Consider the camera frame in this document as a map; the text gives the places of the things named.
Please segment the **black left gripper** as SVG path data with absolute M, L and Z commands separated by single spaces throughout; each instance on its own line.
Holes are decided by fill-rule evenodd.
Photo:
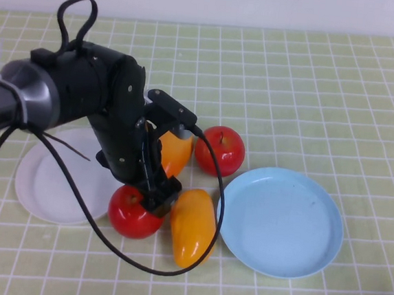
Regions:
M 104 117 L 94 117 L 92 129 L 101 147 L 96 160 L 119 182 L 138 189 L 147 212 L 166 216 L 182 184 L 165 173 L 160 132 L 149 124 L 126 127 Z

